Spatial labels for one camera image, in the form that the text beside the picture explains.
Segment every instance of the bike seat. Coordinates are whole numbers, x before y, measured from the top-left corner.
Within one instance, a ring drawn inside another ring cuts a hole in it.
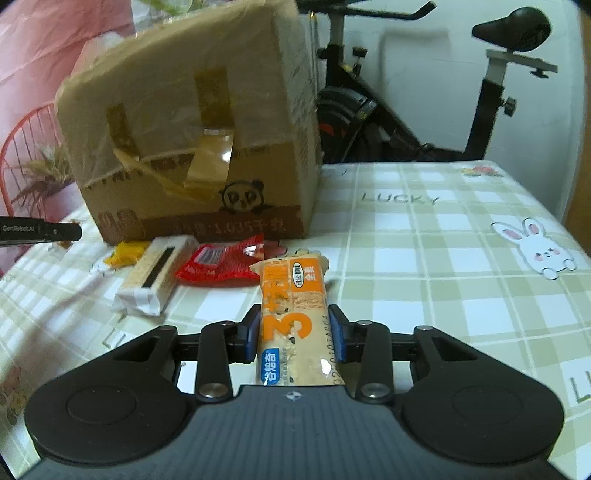
[[[518,8],[505,18],[476,25],[472,37],[511,51],[530,51],[548,39],[552,25],[541,10]]]

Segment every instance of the table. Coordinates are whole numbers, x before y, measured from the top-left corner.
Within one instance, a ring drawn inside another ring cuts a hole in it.
[[[329,258],[330,302],[396,332],[434,325],[550,386],[566,411],[551,460],[588,476],[591,261],[544,207],[494,163],[471,162],[325,166],[315,209],[309,238],[284,244]],[[71,217],[83,237],[62,259],[34,246],[0,281],[0,451],[17,476],[38,458],[22,419],[35,388],[163,322],[193,333],[260,301],[258,287],[179,287],[164,318],[121,319],[110,303],[126,271],[91,274],[109,247],[84,207]],[[544,253],[562,250],[574,271],[550,280],[525,262],[511,231],[525,237],[526,218],[530,235],[554,242]],[[495,222],[512,229],[498,234]],[[182,390],[194,370],[183,368]],[[397,388],[410,386],[406,365],[395,374]],[[252,382],[254,366],[233,365],[232,378],[236,389]]]

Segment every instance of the bike handlebar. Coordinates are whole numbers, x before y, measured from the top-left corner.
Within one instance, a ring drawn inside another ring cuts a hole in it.
[[[344,16],[389,18],[394,20],[419,20],[435,10],[437,5],[433,2],[427,2],[415,13],[405,14],[399,12],[381,12],[376,10],[361,10],[359,8],[349,8],[343,4],[331,4],[318,0],[303,0],[298,2],[300,12],[316,12],[321,14],[340,14]]]

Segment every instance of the orange number 3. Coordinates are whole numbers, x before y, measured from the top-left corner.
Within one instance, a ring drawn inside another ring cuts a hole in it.
[[[262,320],[262,339],[273,340],[275,330],[287,335],[295,322],[300,322],[300,329],[297,331],[298,336],[306,338],[312,331],[312,320],[304,313],[288,313],[281,320],[277,320],[273,315],[265,315]]]

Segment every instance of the cardboard box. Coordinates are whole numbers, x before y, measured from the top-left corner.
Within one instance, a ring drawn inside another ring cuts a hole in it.
[[[307,232],[322,160],[293,0],[236,0],[128,38],[62,84],[56,114],[110,243]],[[189,167],[202,167],[211,129],[233,131],[229,163],[220,153],[208,195],[170,194],[166,182],[182,188]],[[124,168],[114,148],[137,168]]]

